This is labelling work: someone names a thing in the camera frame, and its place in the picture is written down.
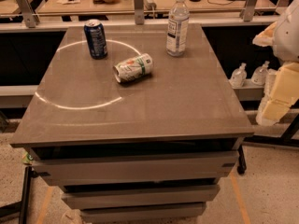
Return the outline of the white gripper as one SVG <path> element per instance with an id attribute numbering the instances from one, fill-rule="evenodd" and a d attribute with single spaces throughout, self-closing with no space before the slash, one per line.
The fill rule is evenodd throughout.
<path id="1" fill-rule="evenodd" d="M 299 0 L 293 0 L 273 22 L 256 35 L 252 43 L 260 47 L 273 45 L 274 55 L 284 63 L 270 70 L 264 85 L 256 122 L 272 126 L 279 122 L 299 99 Z"/>

